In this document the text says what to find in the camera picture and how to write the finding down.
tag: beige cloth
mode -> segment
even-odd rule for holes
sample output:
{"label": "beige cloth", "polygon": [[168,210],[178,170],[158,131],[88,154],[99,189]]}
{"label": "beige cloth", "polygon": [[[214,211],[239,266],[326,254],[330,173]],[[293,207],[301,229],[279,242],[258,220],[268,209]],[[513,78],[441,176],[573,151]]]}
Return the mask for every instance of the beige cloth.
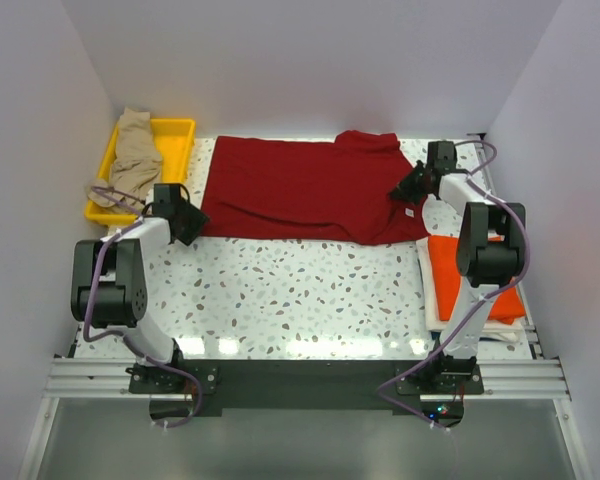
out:
{"label": "beige cloth", "polygon": [[[118,120],[118,138],[116,140],[116,159],[109,171],[109,182],[97,179],[91,185],[112,187],[134,197],[145,199],[160,180],[162,155],[153,142],[153,132],[149,112],[136,112],[125,108]],[[119,194],[111,193],[121,202],[142,210],[142,204]],[[123,207],[93,192],[89,187],[88,196],[96,204],[112,213],[129,213]]]}

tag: yellow plastic basket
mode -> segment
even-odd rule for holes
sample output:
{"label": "yellow plastic basket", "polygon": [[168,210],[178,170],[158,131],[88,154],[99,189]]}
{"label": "yellow plastic basket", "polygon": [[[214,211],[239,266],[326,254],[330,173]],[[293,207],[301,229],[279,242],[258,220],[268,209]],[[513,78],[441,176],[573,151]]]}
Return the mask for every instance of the yellow plastic basket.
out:
{"label": "yellow plastic basket", "polygon": [[[156,148],[162,154],[162,182],[184,183],[187,178],[196,122],[190,118],[156,118],[151,120],[151,129]],[[100,164],[98,178],[109,180],[109,170],[116,159],[117,139],[118,126],[116,125]],[[101,225],[130,225],[136,219],[135,215],[131,214],[109,213],[92,200],[87,201],[84,216]]]}

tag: white wall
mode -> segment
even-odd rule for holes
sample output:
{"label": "white wall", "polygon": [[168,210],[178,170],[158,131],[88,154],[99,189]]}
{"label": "white wall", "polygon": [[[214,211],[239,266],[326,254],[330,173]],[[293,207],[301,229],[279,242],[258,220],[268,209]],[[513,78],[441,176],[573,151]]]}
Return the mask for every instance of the white wall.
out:
{"label": "white wall", "polygon": [[526,291],[600,478],[600,0],[563,2],[489,139],[498,193],[527,206]]}
{"label": "white wall", "polygon": [[0,480],[17,475],[54,352],[65,353],[72,250],[92,236],[82,185],[111,104],[58,0],[0,1]]}
{"label": "white wall", "polygon": [[204,133],[486,131],[560,0],[63,0],[116,108]]}

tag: orange shirt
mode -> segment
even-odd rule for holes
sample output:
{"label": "orange shirt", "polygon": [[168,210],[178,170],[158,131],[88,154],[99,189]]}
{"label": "orange shirt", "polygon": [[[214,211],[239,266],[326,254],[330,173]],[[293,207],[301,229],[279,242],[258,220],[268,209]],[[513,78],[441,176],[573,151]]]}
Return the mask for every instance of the orange shirt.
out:
{"label": "orange shirt", "polygon": [[[433,282],[438,299],[440,320],[448,322],[460,291],[460,274],[456,267],[458,239],[453,237],[429,237],[429,257],[433,270]],[[524,317],[525,311],[515,288],[507,290],[498,297],[489,319],[511,325],[518,317]]]}

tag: speckled white tabletop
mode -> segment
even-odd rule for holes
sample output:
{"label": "speckled white tabletop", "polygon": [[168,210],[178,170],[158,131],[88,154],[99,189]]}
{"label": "speckled white tabletop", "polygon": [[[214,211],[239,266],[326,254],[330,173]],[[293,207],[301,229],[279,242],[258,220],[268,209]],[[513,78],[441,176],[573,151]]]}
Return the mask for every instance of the speckled white tabletop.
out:
{"label": "speckled white tabletop", "polygon": [[[402,151],[412,163],[425,161],[427,142],[401,140]],[[197,139],[191,154],[187,187],[198,207],[214,144]],[[458,154],[460,167],[478,164],[474,146],[458,147]],[[484,184],[482,173],[476,177]],[[424,219],[432,234],[460,230],[460,217],[434,198]],[[201,237],[192,247],[174,244],[146,258],[145,272],[148,308],[187,358],[412,360],[433,345],[413,242]],[[75,357],[133,355],[115,338],[87,345],[78,334]],[[478,357],[532,358],[524,334],[516,344],[483,341]]]}

